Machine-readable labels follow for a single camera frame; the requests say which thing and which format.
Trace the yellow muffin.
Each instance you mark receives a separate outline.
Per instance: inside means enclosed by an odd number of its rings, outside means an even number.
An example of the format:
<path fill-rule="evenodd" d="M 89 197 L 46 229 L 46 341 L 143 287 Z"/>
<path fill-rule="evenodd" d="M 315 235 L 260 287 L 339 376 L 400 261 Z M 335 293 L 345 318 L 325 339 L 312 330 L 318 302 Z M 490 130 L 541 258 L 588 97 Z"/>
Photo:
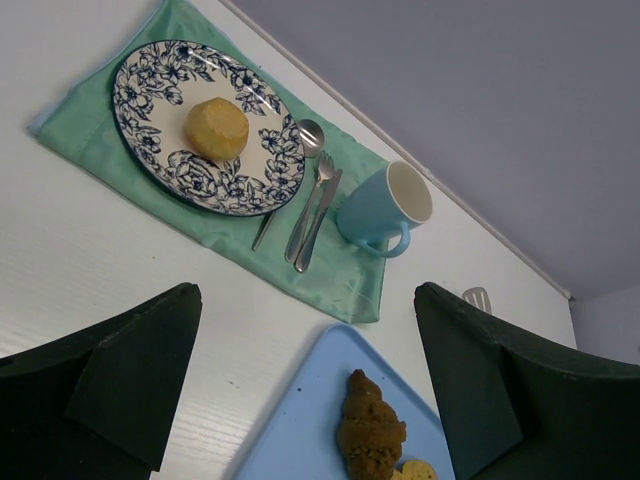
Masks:
<path fill-rule="evenodd" d="M 230 101 L 216 97 L 189 111 L 184 131 L 199 155 L 216 162 L 230 161 L 238 157 L 248 143 L 249 121 Z"/>

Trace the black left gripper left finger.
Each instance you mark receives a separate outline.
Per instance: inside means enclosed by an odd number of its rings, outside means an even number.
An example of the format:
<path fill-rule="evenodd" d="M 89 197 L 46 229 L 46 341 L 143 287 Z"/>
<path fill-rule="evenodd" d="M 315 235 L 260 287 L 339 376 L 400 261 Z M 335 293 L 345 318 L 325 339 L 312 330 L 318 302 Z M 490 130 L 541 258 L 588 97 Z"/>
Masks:
<path fill-rule="evenodd" d="M 147 479 L 161 468 L 202 312 L 179 284 L 1 360 L 4 479 Z"/>

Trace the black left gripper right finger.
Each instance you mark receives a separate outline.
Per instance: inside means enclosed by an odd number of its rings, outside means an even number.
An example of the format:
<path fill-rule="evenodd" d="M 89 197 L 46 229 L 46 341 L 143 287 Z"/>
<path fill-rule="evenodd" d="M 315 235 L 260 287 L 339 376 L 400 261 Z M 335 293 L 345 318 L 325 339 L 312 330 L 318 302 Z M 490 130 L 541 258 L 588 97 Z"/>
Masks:
<path fill-rule="evenodd" d="M 414 308 L 456 478 L 638 478 L 638 366 L 547 340 L 431 282 Z"/>

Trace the stainless steel serving tongs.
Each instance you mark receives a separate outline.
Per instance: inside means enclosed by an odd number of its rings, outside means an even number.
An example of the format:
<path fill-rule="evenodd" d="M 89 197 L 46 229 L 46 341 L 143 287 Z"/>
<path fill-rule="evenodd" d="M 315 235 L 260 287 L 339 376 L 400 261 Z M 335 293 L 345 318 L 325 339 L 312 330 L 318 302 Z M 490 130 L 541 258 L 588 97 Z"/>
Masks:
<path fill-rule="evenodd" d="M 490 297 L 484 287 L 476 286 L 465 290 L 462 299 L 475 308 L 491 315 L 492 305 Z"/>

